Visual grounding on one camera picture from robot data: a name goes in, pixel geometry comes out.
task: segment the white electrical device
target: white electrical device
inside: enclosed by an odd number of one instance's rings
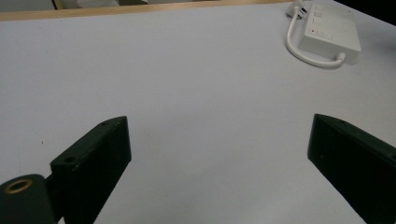
[[[356,63],[361,43],[352,11],[313,2],[298,48],[330,59],[343,52],[346,63]]]

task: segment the white table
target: white table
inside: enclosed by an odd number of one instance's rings
[[[396,146],[396,28],[355,11],[359,63],[323,70],[287,51],[288,5],[0,22],[0,182],[126,115],[96,223],[364,223],[306,151],[315,113]]]

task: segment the white cable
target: white cable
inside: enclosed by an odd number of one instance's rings
[[[337,54],[337,58],[334,62],[320,62],[320,61],[316,61],[316,60],[307,58],[306,56],[301,54],[300,51],[297,50],[297,48],[295,48],[291,44],[291,32],[294,28],[294,23],[297,20],[299,10],[300,9],[298,7],[294,7],[294,15],[293,15],[293,18],[291,19],[291,24],[290,24],[290,27],[288,30],[288,35],[286,38],[286,47],[288,47],[288,50],[290,51],[290,53],[292,55],[294,55],[296,58],[300,59],[301,61],[303,61],[305,63],[309,63],[309,64],[317,66],[317,67],[332,68],[332,67],[340,66],[346,59],[346,55],[343,52],[340,52]]]

